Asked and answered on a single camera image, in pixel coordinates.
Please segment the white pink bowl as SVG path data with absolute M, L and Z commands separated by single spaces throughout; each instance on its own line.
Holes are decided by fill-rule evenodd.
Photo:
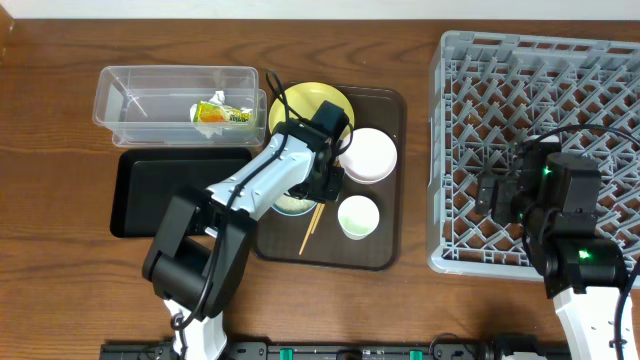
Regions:
M 377 183 L 389 176 L 397 163 L 394 142 L 378 129 L 356 129 L 347 147 L 338 161 L 346 175 L 356 183 Z

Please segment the white cup green inside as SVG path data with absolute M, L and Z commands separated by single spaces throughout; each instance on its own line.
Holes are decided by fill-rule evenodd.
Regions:
M 340 203 L 337 217 L 347 238 L 362 240 L 378 227 L 380 212 L 375 202 L 370 198 L 354 195 Z

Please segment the white tissue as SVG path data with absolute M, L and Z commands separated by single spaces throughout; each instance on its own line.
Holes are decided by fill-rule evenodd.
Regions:
M 214 93 L 213 97 L 209 100 L 204 100 L 206 102 L 211 102 L 217 105 L 226 105 L 225 104 L 225 93 L 222 90 L 218 90 Z M 191 108 L 190 108 L 190 119 L 191 122 L 194 123 L 195 128 L 198 132 L 203 134 L 206 138 L 211 138 L 213 135 L 220 134 L 222 132 L 221 126 L 223 124 L 228 123 L 200 123 L 193 122 L 191 118 Z

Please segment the green orange snack wrapper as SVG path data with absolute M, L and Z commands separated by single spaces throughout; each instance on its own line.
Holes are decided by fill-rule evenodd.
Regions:
M 191 108 L 191 118 L 200 123 L 248 123 L 253 116 L 250 109 L 200 101 Z

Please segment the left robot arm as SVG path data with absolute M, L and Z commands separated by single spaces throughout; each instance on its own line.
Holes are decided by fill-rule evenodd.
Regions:
M 227 179 L 176 193 L 142 273 L 171 313 L 177 359 L 217 359 L 227 344 L 222 312 L 244 274 L 259 219 L 282 196 L 334 202 L 345 171 L 336 164 L 352 130 L 345 111 L 323 102 L 311 119 L 288 117 L 268 146 Z

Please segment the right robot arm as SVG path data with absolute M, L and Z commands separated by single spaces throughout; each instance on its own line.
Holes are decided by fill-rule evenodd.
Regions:
M 635 359 L 628 271 L 620 248 L 597 236 L 601 173 L 595 160 L 530 138 L 514 175 L 478 177 L 475 211 L 522 227 L 522 245 L 543 278 L 574 359 Z

